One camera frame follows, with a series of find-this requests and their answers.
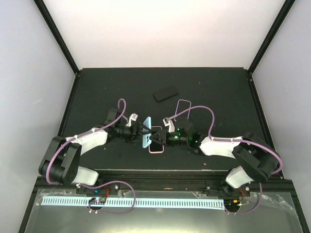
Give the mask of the black phone case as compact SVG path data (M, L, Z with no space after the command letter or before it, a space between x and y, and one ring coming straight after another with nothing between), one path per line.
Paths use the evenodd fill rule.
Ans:
M162 88L154 92L153 96L156 101L160 102L168 98L171 98L177 94L178 94L178 89L175 86L168 86L168 87Z

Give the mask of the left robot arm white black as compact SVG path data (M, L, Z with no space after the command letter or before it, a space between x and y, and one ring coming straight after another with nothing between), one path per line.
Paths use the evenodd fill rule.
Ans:
M138 122L137 118L135 113L125 117L122 111L112 108L106 120L89 131L72 137L54 137L39 165L39 174L52 184L85 184L92 193L101 193L104 181L98 178L97 171L80 166L80 157L115 138L126 142L142 140L143 148L149 147L151 117L147 117L143 123Z

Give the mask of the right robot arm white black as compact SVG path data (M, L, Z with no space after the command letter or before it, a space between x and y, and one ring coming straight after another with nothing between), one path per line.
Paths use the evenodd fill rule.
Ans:
M283 166L277 152L253 133L235 138L213 137L199 133L187 119L176 123L165 119L164 124L165 129L152 132L152 142L171 147L185 145L199 155L228 157L237 161L238 166L230 169L218 185L225 196L233 195L248 183L267 182Z

